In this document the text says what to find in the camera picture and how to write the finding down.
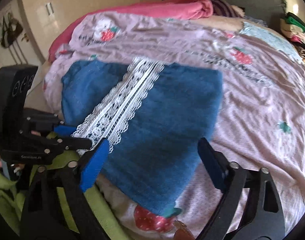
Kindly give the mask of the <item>blue denim lace-trimmed pants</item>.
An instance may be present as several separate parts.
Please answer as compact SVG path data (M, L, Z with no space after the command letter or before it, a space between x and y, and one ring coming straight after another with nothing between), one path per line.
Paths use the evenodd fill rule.
M177 199L200 163L198 141L213 134L222 73L137 57L128 66L78 61L61 82L74 136L110 144L104 179L156 215L179 215Z

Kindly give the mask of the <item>pink strawberry print bedsheet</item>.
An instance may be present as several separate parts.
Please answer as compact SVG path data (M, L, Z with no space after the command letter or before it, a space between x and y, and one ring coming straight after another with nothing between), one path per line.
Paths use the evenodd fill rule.
M305 65L264 41L200 21L113 11L86 16L56 52L44 96L62 112L62 77L78 61L130 65L135 58L218 70L223 94L210 139L229 162L216 189L200 160L177 199L183 211L156 215L114 188L95 187L129 239L305 239Z

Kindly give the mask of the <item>green blanket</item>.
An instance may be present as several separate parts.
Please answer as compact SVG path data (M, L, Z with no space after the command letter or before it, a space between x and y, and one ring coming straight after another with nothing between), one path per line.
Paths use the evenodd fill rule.
M28 191L0 171L0 239L129 239L93 187L79 187L79 160L28 172Z

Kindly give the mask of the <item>light blue crochet cloth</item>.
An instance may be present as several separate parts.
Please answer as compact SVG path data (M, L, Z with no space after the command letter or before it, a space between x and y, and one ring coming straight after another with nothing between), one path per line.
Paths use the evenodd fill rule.
M239 31L239 33L258 38L275 50L285 53L291 60L296 61L299 64L303 64L302 57L300 57L299 53L291 43L289 43L285 38L280 37L279 35L274 34L265 28L244 21L243 28Z

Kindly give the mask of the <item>stack of folded clothes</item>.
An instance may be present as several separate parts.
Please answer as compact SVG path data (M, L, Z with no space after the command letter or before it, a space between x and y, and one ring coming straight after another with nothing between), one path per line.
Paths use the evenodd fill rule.
M305 64L305 23L288 12L280 19L280 31L291 42Z

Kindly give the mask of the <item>striped dark purple garment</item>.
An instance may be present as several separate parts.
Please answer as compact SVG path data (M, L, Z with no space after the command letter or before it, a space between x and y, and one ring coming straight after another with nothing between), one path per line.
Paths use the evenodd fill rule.
M213 15L229 18L243 18L245 12L236 5L230 5L225 0L210 0L213 5Z

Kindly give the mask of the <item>pink blanket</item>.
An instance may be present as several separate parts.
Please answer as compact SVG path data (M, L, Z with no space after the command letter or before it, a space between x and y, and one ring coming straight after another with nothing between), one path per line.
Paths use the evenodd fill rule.
M141 2L120 7L105 8L89 12L72 22L52 43L48 50L48 61L54 62L56 52L63 44L67 44L76 26L88 16L105 11L144 15L154 18L174 18L179 20L197 20L213 15L211 0L163 0L160 2Z

